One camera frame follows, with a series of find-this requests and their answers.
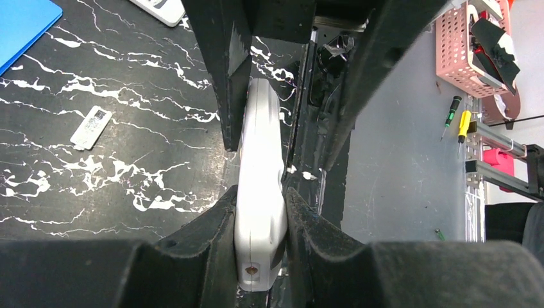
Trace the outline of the long white remote control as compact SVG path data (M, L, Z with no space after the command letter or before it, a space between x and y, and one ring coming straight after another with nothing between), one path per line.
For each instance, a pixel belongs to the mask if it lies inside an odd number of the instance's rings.
M130 2L171 28L177 26L185 15L181 0L130 0Z

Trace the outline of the small white buttoned remote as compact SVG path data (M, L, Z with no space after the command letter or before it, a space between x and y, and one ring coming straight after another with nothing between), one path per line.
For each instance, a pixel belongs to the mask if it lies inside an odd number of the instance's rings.
M239 287L247 292L271 289L285 252L279 113L279 98L270 82L252 79L242 126L234 229Z

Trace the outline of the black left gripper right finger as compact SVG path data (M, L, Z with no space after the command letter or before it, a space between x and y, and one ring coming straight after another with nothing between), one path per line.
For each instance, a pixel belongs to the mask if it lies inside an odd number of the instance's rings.
M363 244L285 192L294 307L542 307L543 267L508 241Z

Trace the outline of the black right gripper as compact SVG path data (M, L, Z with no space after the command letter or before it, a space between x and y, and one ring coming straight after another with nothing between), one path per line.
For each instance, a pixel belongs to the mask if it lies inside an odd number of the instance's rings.
M253 0L249 29L242 1L182 3L212 78L224 147L231 152L239 149L241 139L252 35L304 44L318 26L363 31L355 39L344 74L337 122L327 148L326 171L334 165L357 116L446 4L435 0Z

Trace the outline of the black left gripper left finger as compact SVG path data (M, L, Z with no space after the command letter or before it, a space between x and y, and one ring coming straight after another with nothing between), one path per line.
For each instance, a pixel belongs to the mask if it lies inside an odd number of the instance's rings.
M1 244L2 307L234 307L237 187L157 243Z

